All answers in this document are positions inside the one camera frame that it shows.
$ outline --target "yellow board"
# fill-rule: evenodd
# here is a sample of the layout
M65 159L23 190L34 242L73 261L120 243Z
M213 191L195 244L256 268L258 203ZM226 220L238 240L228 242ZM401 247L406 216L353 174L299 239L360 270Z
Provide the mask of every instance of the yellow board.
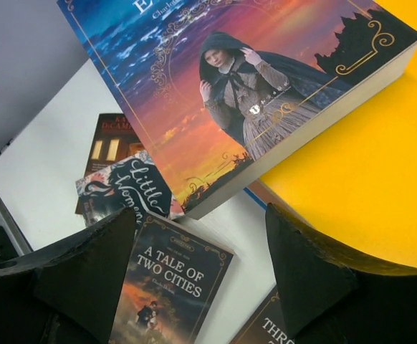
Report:
M417 2L377 2L417 30ZM261 180L322 233L417 267L417 51L398 81Z

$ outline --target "hooded woman illustration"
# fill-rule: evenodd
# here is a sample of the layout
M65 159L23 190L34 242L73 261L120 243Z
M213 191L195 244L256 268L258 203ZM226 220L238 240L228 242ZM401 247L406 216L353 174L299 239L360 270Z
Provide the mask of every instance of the hooded woman illustration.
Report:
M199 75L211 117L255 161L350 89L335 80L316 92L332 77L219 31L202 44Z

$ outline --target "gold decorative frame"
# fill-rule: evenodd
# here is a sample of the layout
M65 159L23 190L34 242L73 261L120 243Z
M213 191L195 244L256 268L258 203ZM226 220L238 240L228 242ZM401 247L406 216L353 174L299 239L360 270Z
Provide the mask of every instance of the gold decorative frame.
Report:
M224 270L224 265L226 264L225 261L226 261L227 255L224 252L220 252L219 249L215 246L211 246L211 245L207 245L207 244L199 242L197 239L194 239L190 234L188 234L188 236L182 234L181 231L177 231L174 228L168 226L167 223L165 223L164 221L160 221L158 219L155 219L152 216L147 216L145 222L143 222L143 225L140 228L140 231L137 233L137 235L135 237L135 240L134 240L135 242L134 242L134 245L133 245L133 248L132 248L131 256L132 256L133 252L135 251L135 246L136 246L137 242L140 240L140 237L141 237L144 229L146 229L146 227L148 227L151 224L157 224L163 231L171 231L171 232L175 233L177 236L179 236L180 238L182 238L183 241L191 242L192 244L199 245L200 247L203 247L205 252L213 252L219 258L219 260L220 260L220 269L219 269L219 271L216 275L215 280L211 284L210 292L208 293L207 299L205 300L205 303L203 304L203 310L204 310L207 306L207 303L209 302L210 297L214 293L214 286L218 282L218 280L220 278L220 275ZM198 319L196 321L196 324L194 325L193 331L191 332L189 338L193 337L194 330L197 327L197 325L199 324L202 313L203 313L203 311L199 314Z
M263 308L258 312L257 316L250 320L250 324L245 328L245 330L242 332L242 334L240 334L239 338L237 338L237 341L233 342L233 344L239 343L241 341L241 339L249 332L250 327L257 321L259 316L263 314L263 312L266 310L266 308L268 308L269 305L272 302L276 302L277 300L280 300L279 292L276 292L275 294L273 294L269 298L269 301L266 302L266 304L263 306Z
M104 63L102 57L97 52L94 45L90 41L89 37L86 35L86 33L85 33L84 29L82 28L81 24L78 22L76 16L74 15L74 13L73 13L73 11L75 10L75 5L73 4L74 1L75 0L64 0L65 4L67 5L68 12L72 15L73 20L75 21L76 25L78 26L78 28L82 32L83 36L85 37L85 39L87 40L87 42L91 46L92 50L96 54L96 56L99 59L102 67L107 72L109 78L112 80L112 82L116 86L116 89L121 94L121 97L123 98L123 100L127 104L129 110L131 111L131 113L133 114L135 119L138 121L138 123L141 126L143 132L146 134L148 140L150 141L150 143L152 145L151 148L154 151L158 151L158 148L157 148L158 146L154 143L154 140L151 138L151 135L146 130L146 128L143 125L143 123L141 122L139 116L137 116L137 114L135 113L133 107L129 103L129 101L126 98L126 96L124 95L123 91L120 89L119 84L116 82L115 78L113 77L113 75L109 71L107 65ZM246 1L250 1L250 2L252 2L252 4L245 4ZM365 11L360 6L358 6L353 0L346 0L346 1L350 4L352 4L363 16L367 17L368 19L372 19L372 16L367 11ZM199 14L201 14L208 6L229 6L229 5L232 5L232 4L240 4L240 3L242 3L244 6L254 6L255 8L258 8L262 11L265 11L266 13L270 12L270 11L277 11L283 6L280 3L280 0L201 0L199 2L198 6L195 6L192 9L189 9L189 8L182 9L181 10L182 19L179 20L179 21L175 21L173 23L170 23L168 25L167 30L165 30L164 33L163 33L163 43L153 50L154 54L156 55L156 61L151 66L150 71L151 71L152 81L154 81L157 84L157 87L156 87L155 92L154 92L155 96L163 97L168 106L175 105L175 103L176 103L175 100L172 99L171 94L170 94L170 91L171 91L172 87L173 88L175 88L175 87L173 86L173 82L171 80L170 63L168 63L168 62L170 61L171 54L172 54L172 51L173 51L173 46L176 42L176 36L177 36L179 30L184 28L185 25L187 25L193 18L195 18ZM353 62L348 67L343 65L343 64L338 65L335 69L335 72L338 75L340 75L340 76L348 75L351 72L353 72L354 70L356 70L357 68L359 68L359 66L365 64L369 59L373 58L378 53L378 48L376 47L376 44L380 45L381 47L389 47L395 42L395 37L392 34L387 33L387 32L382 32L382 24L379 21L370 20L368 22L368 26L370 28L375 28L375 27L378 28L377 32L374 34L373 39L371 41L371 50L366 55L361 57L359 60ZM166 65L168 65L168 75L165 72ZM248 145L251 145L255 140L260 138L267 131L271 130L286 114L291 113L293 111L293 108L299 107L304 102L307 102L311 97L313 97L318 92L320 92L325 87L327 87L329 84L334 82L337 78L338 78L338 76L334 77L327 84L323 85L320 89L316 90L314 93L312 93L309 97L304 99L299 104L296 104L296 105L293 104L292 105L292 104L289 104L289 103L284 103L281 106L280 109L277 109L274 112L273 118L272 118L272 125L269 126L265 131L260 133L257 137L255 137L254 139L252 139L248 143L246 143L244 148L246 148ZM228 157L225 156L225 155L226 155L226 153L224 153L222 155L222 158L225 161L219 166L217 172L214 172L214 174L218 174L219 172L221 172L223 169L225 169L230 164L231 161L226 162ZM168 163L167 163L167 165L169 166L169 168L171 169L173 174L175 176L177 176L177 173L171 168L171 165L168 164ZM190 177L190 178L187 178L185 180L188 183L188 187L192 190L192 192L195 192L197 190L197 184L194 183L193 181L190 181L194 178L195 177ZM203 180L203 179L200 179L200 178L197 178L197 179L201 182L201 185L204 185L204 184L207 184L208 186L210 185L209 183L205 182L205 180Z

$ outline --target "sunset sky illustration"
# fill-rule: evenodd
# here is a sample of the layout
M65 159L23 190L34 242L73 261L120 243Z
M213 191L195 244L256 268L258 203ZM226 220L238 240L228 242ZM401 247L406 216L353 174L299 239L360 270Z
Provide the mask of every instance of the sunset sky illustration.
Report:
M188 8L189 4L196 3L187 0L180 2L181 6L175 10L178 13ZM180 30L163 68L169 87L165 97L153 94L158 84L151 80L152 73L148 66L146 70L142 67L144 72L131 72L135 73L132 76L135 79L120 85L121 95L112 90L117 99L125 96L127 101L118 102L180 203L191 194L189 184L195 181L189 180L191 177L213 183L234 167L232 163L220 173L213 173L223 164L224 153L231 159L235 154L242 155L245 152L215 124L209 112L203 108L198 65L199 49L205 37L213 30L224 31L255 50L280 53L317 67L314 54L330 54L337 46L334 33L341 32L344 27L341 17L353 18L354 12L360 12L348 0L272 0L280 4L279 9L273 10L257 4L267 2L243 0L225 5L221 1L220 5L212 6L208 13L198 16L184 30ZM379 9L371 0L354 2L363 10ZM159 9L165 6L165 2L159 1L154 6ZM154 25L160 27L159 33L172 22L170 15L168 20L163 17L154 19ZM143 57L156 61L153 50L157 46L147 47ZM108 57L101 57L109 67ZM135 66L139 62L130 60L129 65ZM115 69L111 70L112 75L115 75ZM173 104L169 105L167 99L171 99Z

